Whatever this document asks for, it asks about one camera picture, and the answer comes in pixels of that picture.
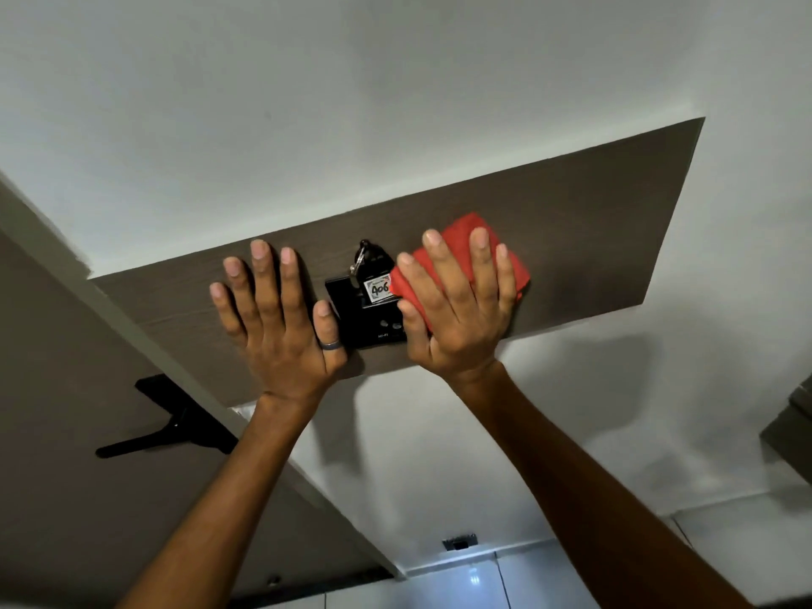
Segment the person's left hand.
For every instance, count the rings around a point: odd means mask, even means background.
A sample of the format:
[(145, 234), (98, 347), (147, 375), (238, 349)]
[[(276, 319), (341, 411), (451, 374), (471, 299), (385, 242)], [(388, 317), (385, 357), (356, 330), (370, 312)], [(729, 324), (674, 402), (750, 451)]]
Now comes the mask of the person's left hand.
[(285, 326), (263, 326), (254, 297), (250, 264), (235, 256), (222, 267), (246, 330), (247, 346), (238, 349), (260, 388), (258, 404), (290, 405), (310, 419), (338, 379), (326, 373), (313, 328), (313, 306), (305, 293), (299, 259), (291, 247), (273, 250)]

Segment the person's right hand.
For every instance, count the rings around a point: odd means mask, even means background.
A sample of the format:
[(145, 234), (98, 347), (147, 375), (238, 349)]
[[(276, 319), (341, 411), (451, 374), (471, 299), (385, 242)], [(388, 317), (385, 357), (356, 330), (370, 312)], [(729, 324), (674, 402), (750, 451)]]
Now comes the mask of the person's right hand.
[(512, 319), (500, 317), (496, 262), (486, 230), (475, 229), (469, 242), (475, 277), (472, 311), (453, 311), (442, 288), (423, 266), (406, 252), (398, 256), (398, 267), (431, 322), (433, 367), (424, 369), (442, 378), (455, 392), (477, 385), (499, 365), (495, 350)]

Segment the red cleaning cloth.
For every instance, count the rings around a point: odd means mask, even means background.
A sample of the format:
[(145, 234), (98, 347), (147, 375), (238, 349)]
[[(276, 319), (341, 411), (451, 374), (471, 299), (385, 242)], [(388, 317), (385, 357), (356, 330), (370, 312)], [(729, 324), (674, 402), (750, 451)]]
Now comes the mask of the red cleaning cloth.
[[(471, 285), (475, 282), (474, 273), (472, 270), (472, 260), (470, 252), (470, 235), (477, 229), (482, 228), (486, 230), (491, 245), (491, 257), (493, 262), (496, 262), (496, 248), (500, 244), (499, 237), (494, 233), (492, 228), (487, 222), (476, 213), (466, 214), (442, 231), (442, 237), (449, 247), (451, 254), (455, 257), (457, 263), (460, 265), (461, 270), (469, 279)], [(435, 272), (431, 258), (423, 247), (418, 248), (412, 252), (411, 255), (420, 265), (423, 266), (425, 272), (431, 276), (439, 288), (442, 288), (440, 277)], [(513, 274), (515, 277), (516, 285), (516, 300), (520, 300), (523, 296), (524, 290), (530, 283), (530, 274), (521, 260), (512, 252), (508, 252), (508, 257), (513, 265)], [(406, 299), (411, 305), (416, 308), (420, 313), (427, 330), (431, 333), (431, 322), (426, 315), (417, 294), (411, 288), (406, 277), (402, 274), (400, 268), (395, 266), (390, 273), (390, 292), (396, 297)]]

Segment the person's left forearm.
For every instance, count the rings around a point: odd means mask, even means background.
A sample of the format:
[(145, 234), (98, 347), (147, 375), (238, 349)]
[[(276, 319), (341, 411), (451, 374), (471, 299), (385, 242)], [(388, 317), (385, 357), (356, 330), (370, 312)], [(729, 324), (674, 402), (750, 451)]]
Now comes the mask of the person's left forearm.
[(227, 608), (269, 497), (321, 398), (259, 398), (225, 464), (115, 609)]

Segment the person's right forearm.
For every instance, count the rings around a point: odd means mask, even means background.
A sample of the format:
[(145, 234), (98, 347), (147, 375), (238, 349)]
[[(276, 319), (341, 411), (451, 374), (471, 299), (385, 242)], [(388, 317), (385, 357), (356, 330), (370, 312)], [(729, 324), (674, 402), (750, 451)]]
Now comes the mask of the person's right forearm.
[(542, 414), (499, 361), (444, 380), (519, 472), (602, 609), (754, 609)]

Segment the white key tag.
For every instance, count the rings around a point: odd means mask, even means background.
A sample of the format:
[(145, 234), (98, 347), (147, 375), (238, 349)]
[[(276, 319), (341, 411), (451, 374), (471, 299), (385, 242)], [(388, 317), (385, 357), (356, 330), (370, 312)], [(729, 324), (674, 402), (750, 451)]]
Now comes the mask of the white key tag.
[(359, 282), (362, 307), (389, 304), (400, 298), (392, 291), (391, 272), (366, 277)]

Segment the brown door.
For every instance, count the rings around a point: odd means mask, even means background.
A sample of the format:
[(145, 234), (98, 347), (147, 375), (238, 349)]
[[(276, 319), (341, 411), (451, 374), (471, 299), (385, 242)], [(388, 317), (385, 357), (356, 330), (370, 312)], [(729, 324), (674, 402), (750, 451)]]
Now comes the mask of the brown door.
[(216, 476), (191, 444), (96, 457), (167, 423), (158, 373), (0, 232), (0, 600), (113, 606)]

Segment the brown wooden furniture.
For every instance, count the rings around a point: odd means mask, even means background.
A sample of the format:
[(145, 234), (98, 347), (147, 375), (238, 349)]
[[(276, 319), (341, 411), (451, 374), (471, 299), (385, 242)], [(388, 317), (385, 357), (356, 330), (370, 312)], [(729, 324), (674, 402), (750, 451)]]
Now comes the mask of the brown wooden furniture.
[(761, 441), (812, 487), (812, 373), (759, 435)]

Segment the black key card switch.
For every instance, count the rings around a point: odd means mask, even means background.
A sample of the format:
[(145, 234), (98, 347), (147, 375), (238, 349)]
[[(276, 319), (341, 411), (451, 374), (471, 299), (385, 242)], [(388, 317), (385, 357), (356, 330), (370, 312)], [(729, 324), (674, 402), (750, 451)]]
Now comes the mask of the black key card switch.
[(359, 281), (391, 272), (394, 267), (395, 261), (380, 245), (363, 239), (347, 274), (324, 282), (338, 316), (340, 337), (347, 347), (365, 349), (405, 342), (399, 299), (376, 307), (361, 304)]

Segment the dark wooden wall panel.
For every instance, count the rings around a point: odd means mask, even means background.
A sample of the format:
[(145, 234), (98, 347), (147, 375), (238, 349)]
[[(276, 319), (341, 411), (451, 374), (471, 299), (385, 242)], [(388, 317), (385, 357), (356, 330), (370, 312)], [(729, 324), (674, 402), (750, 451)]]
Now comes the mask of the dark wooden wall panel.
[[(427, 229), (476, 213), (528, 269), (508, 335), (534, 334), (640, 305), (672, 220), (705, 118), (520, 165), (261, 237), (292, 247), (325, 299), (362, 239), (411, 252)], [(150, 339), (220, 404), (256, 399), (248, 368), (208, 296), (222, 259), (247, 256), (247, 239), (93, 278)]]

